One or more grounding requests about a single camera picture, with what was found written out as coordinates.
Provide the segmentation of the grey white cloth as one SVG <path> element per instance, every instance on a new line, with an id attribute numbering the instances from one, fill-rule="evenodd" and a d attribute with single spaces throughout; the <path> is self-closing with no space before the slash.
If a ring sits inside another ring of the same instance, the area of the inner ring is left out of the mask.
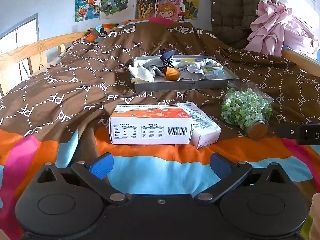
<path id="1" fill-rule="evenodd" d="M 179 67 L 177 70 L 180 72 L 180 79 L 202 80 L 205 78 L 203 70 L 200 67 L 192 64 Z"/>

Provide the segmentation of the orange silicone cup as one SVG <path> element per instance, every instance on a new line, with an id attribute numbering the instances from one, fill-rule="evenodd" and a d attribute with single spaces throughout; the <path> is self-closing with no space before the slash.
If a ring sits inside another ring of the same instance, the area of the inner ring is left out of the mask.
<path id="1" fill-rule="evenodd" d="M 179 70 L 171 67 L 167 67 L 165 70 L 165 79 L 168 81 L 176 81 L 180 78 Z"/>

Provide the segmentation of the grey drawstring pouch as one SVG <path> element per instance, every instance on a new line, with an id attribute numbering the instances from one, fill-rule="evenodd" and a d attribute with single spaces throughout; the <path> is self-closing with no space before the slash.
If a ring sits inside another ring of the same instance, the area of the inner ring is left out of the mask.
<path id="1" fill-rule="evenodd" d="M 131 83 L 151 83 L 155 81 L 156 76 L 165 77 L 162 71 L 164 67 L 163 61 L 158 57 L 151 59 L 143 65 L 137 67 L 128 65 L 128 70 L 131 73 Z"/>

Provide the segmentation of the navy striped sock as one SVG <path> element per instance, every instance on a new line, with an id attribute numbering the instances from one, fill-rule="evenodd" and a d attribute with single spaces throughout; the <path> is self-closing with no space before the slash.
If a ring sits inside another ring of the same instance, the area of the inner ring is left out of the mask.
<path id="1" fill-rule="evenodd" d="M 170 51 L 162 51 L 160 60 L 161 60 L 161 71 L 164 73 L 166 71 L 166 68 L 173 68 L 172 62 L 173 62 L 173 56 L 175 55 L 176 50 L 170 50 Z"/>

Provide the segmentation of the colourful patterned towel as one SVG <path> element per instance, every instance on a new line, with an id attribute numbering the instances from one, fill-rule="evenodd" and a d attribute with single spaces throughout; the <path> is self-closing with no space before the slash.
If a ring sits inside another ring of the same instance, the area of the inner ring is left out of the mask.
<path id="1" fill-rule="evenodd" d="M 213 72 L 214 74 L 219 74 L 219 72 L 223 71 L 223 65 L 214 59 L 210 58 L 203 58 L 203 59 L 198 59 L 193 62 L 187 62 L 187 61 L 181 61 L 180 66 L 185 66 L 187 64 L 192 64 L 195 66 L 200 67 L 204 74 L 207 74 L 209 72 Z"/>

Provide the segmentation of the white blue small box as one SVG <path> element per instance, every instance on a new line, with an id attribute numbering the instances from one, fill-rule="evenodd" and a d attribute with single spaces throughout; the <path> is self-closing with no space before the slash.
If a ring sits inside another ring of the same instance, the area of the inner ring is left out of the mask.
<path id="1" fill-rule="evenodd" d="M 217 125 L 193 102 L 177 103 L 183 108 L 193 120 L 192 144 L 197 148 L 203 148 L 218 141 L 221 134 L 221 127 Z"/>

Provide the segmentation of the jar of green stars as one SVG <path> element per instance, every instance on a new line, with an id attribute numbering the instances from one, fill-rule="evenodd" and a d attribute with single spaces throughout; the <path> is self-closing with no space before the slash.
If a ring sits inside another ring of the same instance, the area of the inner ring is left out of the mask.
<path id="1" fill-rule="evenodd" d="M 224 122 L 237 126 L 246 135 L 259 140 L 267 135 L 274 99 L 252 82 L 229 81 L 221 105 Z"/>

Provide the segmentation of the orange and white box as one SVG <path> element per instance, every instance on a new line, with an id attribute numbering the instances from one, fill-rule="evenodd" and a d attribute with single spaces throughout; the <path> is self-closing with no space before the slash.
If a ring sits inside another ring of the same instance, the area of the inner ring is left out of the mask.
<path id="1" fill-rule="evenodd" d="M 109 118 L 115 145 L 185 145 L 193 120 L 179 106 L 117 105 Z"/>

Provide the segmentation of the colourful striped bedsheet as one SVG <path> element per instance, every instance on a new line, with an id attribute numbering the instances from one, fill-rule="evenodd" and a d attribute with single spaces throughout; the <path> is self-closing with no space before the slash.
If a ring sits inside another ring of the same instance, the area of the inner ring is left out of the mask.
<path id="1" fill-rule="evenodd" d="M 21 236 L 14 208 L 45 162 L 66 167 L 105 152 L 114 156 L 111 184 L 126 193 L 197 193 L 218 181 L 209 169 L 213 152 L 254 167 L 278 162 L 307 200 L 319 191 L 319 147 L 299 146 L 290 139 L 252 140 L 225 126 L 217 143 L 200 149 L 191 144 L 117 146 L 110 142 L 105 120 L 83 132 L 67 125 L 14 125 L 1 128 L 1 239 Z"/>

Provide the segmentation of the grey tray with drawing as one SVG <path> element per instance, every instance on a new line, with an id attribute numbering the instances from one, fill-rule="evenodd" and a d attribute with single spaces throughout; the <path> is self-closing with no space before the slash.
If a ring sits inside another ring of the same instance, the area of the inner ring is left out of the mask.
<path id="1" fill-rule="evenodd" d="M 165 65 L 160 56 L 136 57 L 128 65 L 137 93 L 161 90 L 226 88 L 240 78 L 212 56 L 173 55 Z"/>

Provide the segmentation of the pink shirt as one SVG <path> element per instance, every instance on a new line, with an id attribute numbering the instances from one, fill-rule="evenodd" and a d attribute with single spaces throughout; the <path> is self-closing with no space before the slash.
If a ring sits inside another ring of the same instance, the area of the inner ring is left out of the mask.
<path id="1" fill-rule="evenodd" d="M 245 50 L 277 57 L 284 46 L 316 59 L 319 40 L 284 4 L 259 2 Z"/>

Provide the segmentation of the brown quilted jacket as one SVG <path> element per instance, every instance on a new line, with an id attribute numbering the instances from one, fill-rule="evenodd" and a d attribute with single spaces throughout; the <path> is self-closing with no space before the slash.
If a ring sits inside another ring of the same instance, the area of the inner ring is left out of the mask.
<path id="1" fill-rule="evenodd" d="M 223 43 L 236 49 L 247 46 L 250 24 L 258 17 L 259 2 L 276 3 L 279 0 L 210 0 L 212 2 L 212 31 Z"/>

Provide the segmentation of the pink girl poster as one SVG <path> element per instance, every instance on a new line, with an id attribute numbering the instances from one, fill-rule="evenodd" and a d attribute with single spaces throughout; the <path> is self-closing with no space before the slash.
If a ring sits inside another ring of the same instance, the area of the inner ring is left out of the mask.
<path id="1" fill-rule="evenodd" d="M 155 17 L 172 21 L 184 20 L 185 5 L 183 0 L 156 0 Z"/>

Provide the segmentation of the orange hair girl drawing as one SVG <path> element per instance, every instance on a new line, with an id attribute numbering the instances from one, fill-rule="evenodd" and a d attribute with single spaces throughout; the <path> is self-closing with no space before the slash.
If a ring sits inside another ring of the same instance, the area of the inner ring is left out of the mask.
<path id="1" fill-rule="evenodd" d="M 100 17 L 100 0 L 75 0 L 75 22 Z"/>

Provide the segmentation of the wooden bed rail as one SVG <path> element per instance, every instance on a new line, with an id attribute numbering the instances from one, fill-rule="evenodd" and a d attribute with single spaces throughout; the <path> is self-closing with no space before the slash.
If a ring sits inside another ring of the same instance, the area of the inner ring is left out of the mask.
<path id="1" fill-rule="evenodd" d="M 58 54 L 63 53 L 65 45 L 74 42 L 86 35 L 87 31 L 71 33 L 66 35 L 55 36 L 40 40 L 1 55 L 1 96 L 7 93 L 8 81 L 5 78 L 4 71 L 15 63 L 19 63 L 27 59 L 30 74 L 34 74 L 43 68 L 47 63 L 46 51 L 57 48 Z"/>

